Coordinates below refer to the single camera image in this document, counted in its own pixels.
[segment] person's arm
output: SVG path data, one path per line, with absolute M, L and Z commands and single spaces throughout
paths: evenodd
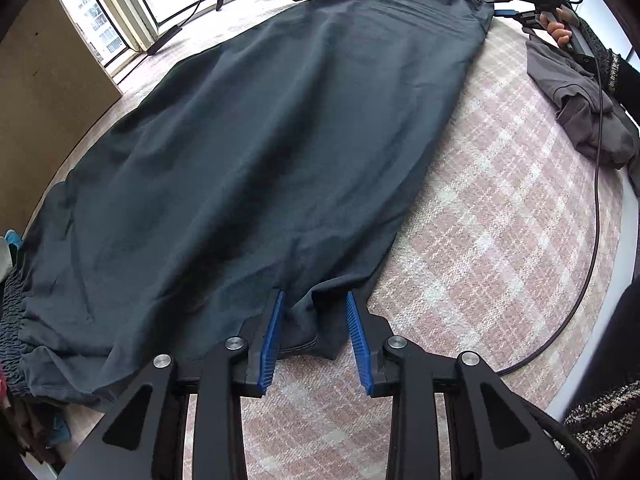
M 606 49 L 599 38 L 584 21 L 578 20 L 576 15 L 568 9 L 558 9 L 558 15 L 562 22 L 572 27 L 579 27 L 581 33 L 587 38 L 593 50 L 593 55 L 598 58 L 602 87 L 607 93 L 615 97 L 636 122 L 640 122 L 640 73 L 629 65 L 620 54 L 614 54 L 611 49 Z M 540 25 L 554 38 L 560 48 L 566 48 L 571 40 L 571 31 L 564 28 L 564 23 L 549 23 L 544 16 L 539 17 Z

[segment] silver bolt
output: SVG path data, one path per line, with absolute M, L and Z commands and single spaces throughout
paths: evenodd
M 244 346 L 244 339 L 241 337 L 230 337 L 225 341 L 225 346 L 228 350 L 239 350 Z
M 391 346 L 391 348 L 404 348 L 406 346 L 406 339 L 401 335 L 393 335 L 386 342 Z
M 160 354 L 154 357 L 154 366 L 156 368 L 167 368 L 171 364 L 171 356 L 167 354 Z
M 480 362 L 480 356 L 475 352 L 464 352 L 460 360 L 467 366 L 476 366 Z

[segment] crumpled gray garment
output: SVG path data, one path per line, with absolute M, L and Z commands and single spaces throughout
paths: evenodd
M 527 44 L 527 73 L 560 110 L 556 119 L 575 149 L 595 160 L 600 121 L 597 79 L 559 48 L 531 35 Z M 603 94 L 601 166 L 617 170 L 629 164 L 629 176 L 640 190 L 640 137 L 620 104 Z

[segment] pink and white plaid fabric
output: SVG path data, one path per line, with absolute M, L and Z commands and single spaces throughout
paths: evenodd
M 245 20 L 241 29 L 282 8 Z M 241 32 L 235 27 L 215 43 Z M 527 75 L 524 39 L 494 20 L 369 300 L 370 311 L 424 349 L 449 356 L 475 350 L 494 368 L 528 355 L 559 326 L 586 275 L 594 234 L 593 164 L 573 149 L 555 122 L 553 105 Z M 189 49 L 202 47 L 178 44 L 166 56 L 185 57 L 192 54 Z M 133 97 L 97 125 L 89 145 L 151 90 L 150 81 L 164 75 L 159 57 L 145 68 L 146 63 L 127 80 Z M 79 146 L 71 160 L 87 147 Z M 58 180 L 64 175 L 61 170 Z M 542 407 L 580 355 L 609 283 L 620 230 L 618 172 L 601 171 L 599 186 L 600 249 L 582 306 L 543 356 L 506 378 L 514 391 Z M 441 399 L 438 405 L 442 408 Z M 243 399 L 242 407 L 253 480 L 385 477 L 391 401 L 364 394 L 349 346 L 334 362 L 309 357 L 278 362 L 267 396 Z M 76 416 L 75 408 L 68 410 L 74 433 L 70 450 L 98 419 L 80 411 Z M 186 479 L 191 478 L 194 402 L 190 411 Z M 446 478 L 442 409 L 438 430 Z

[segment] human hand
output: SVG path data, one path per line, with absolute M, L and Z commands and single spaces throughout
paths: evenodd
M 538 16 L 538 22 L 546 29 L 549 35 L 554 38 L 554 41 L 560 48 L 566 48 L 571 41 L 573 33 L 566 28 L 565 23 L 577 27 L 579 21 L 574 12 L 567 7 L 556 9 L 556 13 L 558 14 L 558 18 L 561 20 L 560 22 L 549 23 L 549 20 L 544 14 L 540 14 Z

